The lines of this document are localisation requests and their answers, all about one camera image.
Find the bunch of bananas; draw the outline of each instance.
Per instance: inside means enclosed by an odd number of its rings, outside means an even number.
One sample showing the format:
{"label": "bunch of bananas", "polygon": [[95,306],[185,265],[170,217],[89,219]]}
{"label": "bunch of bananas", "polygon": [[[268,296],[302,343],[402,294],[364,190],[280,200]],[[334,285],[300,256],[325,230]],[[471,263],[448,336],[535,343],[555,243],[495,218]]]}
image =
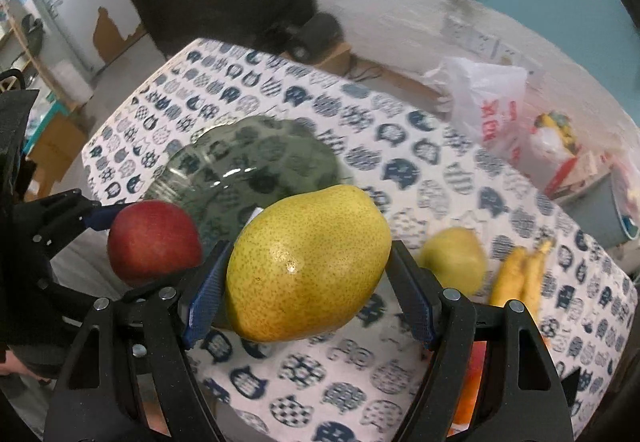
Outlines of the bunch of bananas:
{"label": "bunch of bananas", "polygon": [[531,254],[525,247],[514,247],[500,266],[489,304],[504,307],[509,300],[519,299],[538,323],[546,256],[554,244],[554,239],[543,239]]}
{"label": "bunch of bananas", "polygon": [[566,115],[556,111],[540,114],[536,117],[534,126],[536,128],[546,127],[554,129],[562,139],[562,146],[572,155],[578,153],[578,144],[574,136],[574,129]]}

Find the plastic bag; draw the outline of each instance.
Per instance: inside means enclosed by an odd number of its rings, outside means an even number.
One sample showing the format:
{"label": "plastic bag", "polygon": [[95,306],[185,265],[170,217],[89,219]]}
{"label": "plastic bag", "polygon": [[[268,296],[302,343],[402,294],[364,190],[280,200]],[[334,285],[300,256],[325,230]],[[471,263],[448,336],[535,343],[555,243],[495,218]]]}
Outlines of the plastic bag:
{"label": "plastic bag", "polygon": [[492,154],[515,164],[527,82],[522,67],[445,58],[422,82],[443,95],[451,124]]}

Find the table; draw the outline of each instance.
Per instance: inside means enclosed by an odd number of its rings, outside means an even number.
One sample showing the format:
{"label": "table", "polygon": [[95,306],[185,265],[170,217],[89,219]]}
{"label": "table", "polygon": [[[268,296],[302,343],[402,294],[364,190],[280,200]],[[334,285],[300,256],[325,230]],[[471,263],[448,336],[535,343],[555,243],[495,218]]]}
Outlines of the table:
{"label": "table", "polygon": [[[561,377],[581,367],[571,414],[575,435],[583,430],[620,360],[636,290],[522,175],[427,112],[280,57],[197,40],[85,146],[89,187],[104,204],[138,199],[183,145],[258,113],[297,119],[330,145],[413,252],[440,229],[474,229],[491,258],[477,301],[510,248],[555,236],[539,328]],[[260,345],[212,330],[189,355],[207,393],[282,442],[391,440],[428,364],[386,278],[337,332]]]}

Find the pear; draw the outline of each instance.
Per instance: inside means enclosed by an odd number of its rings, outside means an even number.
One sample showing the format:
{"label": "pear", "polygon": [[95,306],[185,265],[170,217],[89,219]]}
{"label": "pear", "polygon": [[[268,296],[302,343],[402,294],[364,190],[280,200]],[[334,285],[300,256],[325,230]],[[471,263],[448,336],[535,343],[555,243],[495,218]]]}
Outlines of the pear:
{"label": "pear", "polygon": [[280,200],[236,240],[226,272],[229,323],[255,342],[335,330],[366,304],[390,250],[385,218],[355,186]]}
{"label": "pear", "polygon": [[466,297],[480,290],[486,272],[484,248],[471,229],[451,227],[428,239],[417,257],[441,286],[458,289]]}

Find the metal screw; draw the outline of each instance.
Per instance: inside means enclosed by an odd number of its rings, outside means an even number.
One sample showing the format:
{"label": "metal screw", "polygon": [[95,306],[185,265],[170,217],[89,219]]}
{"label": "metal screw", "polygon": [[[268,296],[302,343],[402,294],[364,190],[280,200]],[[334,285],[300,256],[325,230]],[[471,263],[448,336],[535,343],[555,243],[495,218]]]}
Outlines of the metal screw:
{"label": "metal screw", "polygon": [[109,306],[109,298],[108,297],[99,297],[94,301],[95,310],[104,310]]}
{"label": "metal screw", "polygon": [[135,345],[133,345],[131,347],[131,351],[133,352],[133,356],[136,358],[141,358],[146,356],[146,346],[145,345],[140,345],[138,343],[136,343]]}
{"label": "metal screw", "polygon": [[509,308],[514,312],[524,312],[524,304],[522,301],[518,301],[517,299],[512,299],[509,302]]}
{"label": "metal screw", "polygon": [[442,295],[449,301],[458,301],[460,299],[460,292],[450,287],[442,291]]}
{"label": "metal screw", "polygon": [[160,299],[171,299],[175,296],[175,289],[173,287],[162,287],[158,292]]}

